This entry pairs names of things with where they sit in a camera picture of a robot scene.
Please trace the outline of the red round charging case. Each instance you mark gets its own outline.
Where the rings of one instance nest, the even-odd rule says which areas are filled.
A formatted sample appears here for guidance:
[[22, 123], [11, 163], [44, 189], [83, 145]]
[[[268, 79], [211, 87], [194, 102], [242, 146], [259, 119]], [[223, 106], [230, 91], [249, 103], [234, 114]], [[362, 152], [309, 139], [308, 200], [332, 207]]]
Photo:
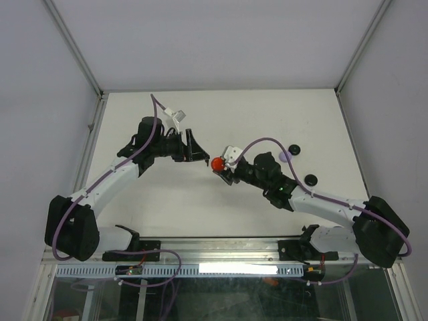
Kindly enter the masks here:
[[221, 172], [225, 169], [225, 161], [220, 157], [215, 157], [211, 161], [211, 169], [215, 172]]

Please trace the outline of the purple round charging case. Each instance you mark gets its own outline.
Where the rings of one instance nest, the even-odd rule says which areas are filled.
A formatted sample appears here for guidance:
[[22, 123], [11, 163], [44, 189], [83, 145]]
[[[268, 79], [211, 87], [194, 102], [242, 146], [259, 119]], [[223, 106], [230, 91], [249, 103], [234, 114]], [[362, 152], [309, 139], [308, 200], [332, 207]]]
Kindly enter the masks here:
[[292, 154], [287, 150], [286, 152], [281, 152], [278, 157], [283, 163], [287, 163], [292, 159]]

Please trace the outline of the black round charging case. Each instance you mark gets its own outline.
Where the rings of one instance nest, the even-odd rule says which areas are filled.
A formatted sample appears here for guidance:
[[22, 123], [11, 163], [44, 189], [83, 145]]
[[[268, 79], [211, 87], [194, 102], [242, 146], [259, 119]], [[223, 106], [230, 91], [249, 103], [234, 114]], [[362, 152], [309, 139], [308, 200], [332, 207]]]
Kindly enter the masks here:
[[288, 147], [288, 152], [292, 155], [292, 156], [297, 156], [301, 153], [301, 148], [299, 145], [297, 144], [291, 144]]

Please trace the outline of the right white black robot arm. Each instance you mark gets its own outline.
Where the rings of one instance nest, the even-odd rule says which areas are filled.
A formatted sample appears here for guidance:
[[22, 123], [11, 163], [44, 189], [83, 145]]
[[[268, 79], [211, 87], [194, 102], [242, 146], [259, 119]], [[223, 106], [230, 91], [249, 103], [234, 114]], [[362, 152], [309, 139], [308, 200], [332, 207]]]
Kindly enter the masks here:
[[319, 224], [305, 228], [299, 250], [307, 259], [327, 252], [356, 253], [381, 267], [390, 268], [401, 254], [409, 228], [382, 198], [369, 200], [334, 198], [306, 191], [297, 180], [287, 177], [270, 152], [252, 163], [234, 156], [216, 157], [213, 172], [228, 185], [240, 182], [262, 190], [278, 209], [315, 215], [333, 227]]

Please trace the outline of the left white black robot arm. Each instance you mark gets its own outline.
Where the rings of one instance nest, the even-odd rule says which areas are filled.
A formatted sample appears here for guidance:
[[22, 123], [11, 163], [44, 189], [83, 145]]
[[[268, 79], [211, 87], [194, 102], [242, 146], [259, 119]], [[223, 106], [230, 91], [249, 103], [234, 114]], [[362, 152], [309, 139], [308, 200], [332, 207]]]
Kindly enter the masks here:
[[107, 170], [90, 186], [69, 197], [54, 197], [48, 209], [45, 244], [61, 259], [86, 261], [96, 252], [117, 251], [124, 259], [140, 252], [139, 232], [115, 225], [98, 227], [97, 218], [113, 198], [140, 178], [156, 158], [171, 157], [176, 163], [208, 162], [210, 156], [194, 139], [191, 129], [184, 133], [164, 132], [161, 119], [144, 117], [130, 142], [116, 155]]

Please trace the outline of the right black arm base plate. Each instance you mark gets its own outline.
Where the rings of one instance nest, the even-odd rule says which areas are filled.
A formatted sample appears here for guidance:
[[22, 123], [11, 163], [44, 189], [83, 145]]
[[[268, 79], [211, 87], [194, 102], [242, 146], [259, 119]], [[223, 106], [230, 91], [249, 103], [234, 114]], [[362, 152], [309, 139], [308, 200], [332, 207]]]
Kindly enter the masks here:
[[338, 261], [337, 251], [322, 253], [307, 241], [288, 239], [278, 241], [280, 261], [298, 261], [308, 264], [309, 261]]

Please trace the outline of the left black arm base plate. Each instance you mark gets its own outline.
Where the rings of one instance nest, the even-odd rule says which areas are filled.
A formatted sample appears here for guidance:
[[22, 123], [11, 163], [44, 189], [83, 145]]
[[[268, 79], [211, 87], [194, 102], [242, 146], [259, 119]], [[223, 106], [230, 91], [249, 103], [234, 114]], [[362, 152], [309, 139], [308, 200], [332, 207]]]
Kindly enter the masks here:
[[102, 254], [102, 261], [146, 262], [160, 261], [160, 253], [154, 252], [161, 248], [160, 240], [140, 239], [125, 250], [107, 251]]

